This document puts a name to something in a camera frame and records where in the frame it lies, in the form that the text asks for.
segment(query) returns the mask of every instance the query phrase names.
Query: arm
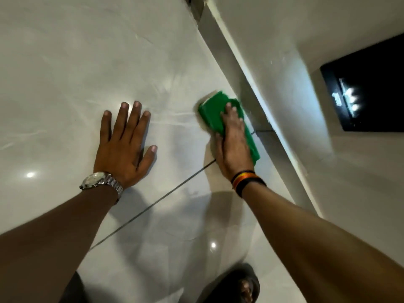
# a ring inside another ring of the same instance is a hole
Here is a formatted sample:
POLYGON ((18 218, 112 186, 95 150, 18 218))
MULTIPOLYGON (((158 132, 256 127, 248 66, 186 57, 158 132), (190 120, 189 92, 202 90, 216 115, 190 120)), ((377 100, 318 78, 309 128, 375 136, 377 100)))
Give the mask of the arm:
MULTIPOLYGON (((111 173, 123 186, 136 184, 151 166, 156 147, 139 162, 150 119, 136 102, 119 111, 111 134, 111 113, 101 122, 94 172, 111 173)), ((118 198, 110 186, 82 191, 50 212, 0 236, 0 301, 57 302, 87 254, 98 228, 118 198)))
MULTIPOLYGON (((217 161, 230 180, 254 166, 231 107, 223 121, 217 161)), ((308 302, 404 302, 404 269, 386 255, 259 183, 242 196, 308 302)))

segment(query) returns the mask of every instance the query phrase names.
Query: white wall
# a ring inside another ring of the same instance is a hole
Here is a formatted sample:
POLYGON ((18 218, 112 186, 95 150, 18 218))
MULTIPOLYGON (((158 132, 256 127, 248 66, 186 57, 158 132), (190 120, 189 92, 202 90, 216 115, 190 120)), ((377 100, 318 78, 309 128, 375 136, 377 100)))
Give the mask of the white wall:
POLYGON ((403 33, 404 0, 208 5, 320 214, 404 265, 404 134, 343 132, 319 70, 403 33))

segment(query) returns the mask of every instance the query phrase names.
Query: green sponge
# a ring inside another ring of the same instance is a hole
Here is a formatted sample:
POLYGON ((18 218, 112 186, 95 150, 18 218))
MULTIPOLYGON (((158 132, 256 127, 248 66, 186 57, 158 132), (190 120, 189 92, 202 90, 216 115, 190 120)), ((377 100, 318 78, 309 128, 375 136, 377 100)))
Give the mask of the green sponge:
MULTIPOLYGON (((205 121, 206 125, 211 130, 213 130, 214 132, 218 132, 222 136, 224 134, 224 126, 220 117, 220 112, 225 112, 226 103, 228 102, 230 102, 232 106, 235 106, 237 108, 239 118, 244 119, 244 112, 240 105, 240 102, 237 99, 230 99, 222 91, 216 93, 214 96, 207 99, 198 107, 198 112, 201 115, 202 119, 205 121)), ((250 134, 250 130, 247 126, 245 126, 245 132, 247 144, 250 147, 251 158, 255 165, 257 160, 260 159, 260 156, 255 146, 253 137, 250 134)))

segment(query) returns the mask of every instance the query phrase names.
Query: watch face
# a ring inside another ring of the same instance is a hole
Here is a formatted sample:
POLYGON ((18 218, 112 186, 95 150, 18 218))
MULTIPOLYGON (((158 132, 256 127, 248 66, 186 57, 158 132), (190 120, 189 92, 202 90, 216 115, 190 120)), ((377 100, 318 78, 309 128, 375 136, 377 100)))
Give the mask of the watch face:
POLYGON ((93 186, 98 183, 99 180, 105 177, 104 172, 96 172, 92 175, 89 175, 84 181, 83 186, 93 186))

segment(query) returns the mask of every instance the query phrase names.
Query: metal watch strap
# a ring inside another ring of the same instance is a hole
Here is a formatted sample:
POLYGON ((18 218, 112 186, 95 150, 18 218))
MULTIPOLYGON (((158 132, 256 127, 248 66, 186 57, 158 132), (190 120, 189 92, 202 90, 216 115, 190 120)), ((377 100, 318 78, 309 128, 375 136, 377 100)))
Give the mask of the metal watch strap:
POLYGON ((121 198, 122 193, 124 191, 124 189, 122 188, 122 185, 116 179, 114 179, 114 177, 110 173, 107 173, 107 176, 105 177, 104 185, 109 185, 109 186, 115 188, 115 190, 118 192, 118 200, 116 200, 116 203, 118 203, 118 201, 121 198))

